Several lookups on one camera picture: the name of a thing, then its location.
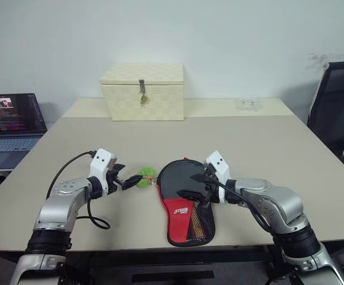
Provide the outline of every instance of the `wall stain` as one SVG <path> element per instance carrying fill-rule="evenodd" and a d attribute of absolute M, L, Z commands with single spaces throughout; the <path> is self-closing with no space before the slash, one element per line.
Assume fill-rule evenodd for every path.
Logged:
<path fill-rule="evenodd" d="M 322 71 L 328 62 L 344 61 L 344 53 L 328 53 L 328 54 L 306 54 L 307 65 L 305 69 L 315 69 Z"/>

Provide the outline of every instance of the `laptop screen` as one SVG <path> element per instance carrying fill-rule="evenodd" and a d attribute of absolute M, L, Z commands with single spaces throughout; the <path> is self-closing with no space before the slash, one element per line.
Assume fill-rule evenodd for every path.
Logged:
<path fill-rule="evenodd" d="M 45 132 L 46 125 L 33 93 L 0 95 L 0 135 Z"/>

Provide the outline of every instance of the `wicker storage box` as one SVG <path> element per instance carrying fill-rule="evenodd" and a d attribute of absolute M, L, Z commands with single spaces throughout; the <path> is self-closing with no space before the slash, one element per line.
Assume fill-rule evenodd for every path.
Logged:
<path fill-rule="evenodd" d="M 114 121 L 184 120 L 181 64 L 115 64 L 99 81 Z"/>

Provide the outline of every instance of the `black mesh pocket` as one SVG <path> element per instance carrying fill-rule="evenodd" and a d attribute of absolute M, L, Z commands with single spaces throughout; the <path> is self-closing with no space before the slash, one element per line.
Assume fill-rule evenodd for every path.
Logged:
<path fill-rule="evenodd" d="M 206 242 L 214 236 L 215 225 L 212 207 L 195 202 L 190 217 L 187 242 Z"/>

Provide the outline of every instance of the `laptop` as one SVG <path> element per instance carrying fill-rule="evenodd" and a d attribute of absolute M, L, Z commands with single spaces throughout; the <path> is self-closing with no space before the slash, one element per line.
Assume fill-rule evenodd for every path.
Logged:
<path fill-rule="evenodd" d="M 13 169 L 47 131 L 36 96 L 0 95 L 0 169 Z"/>

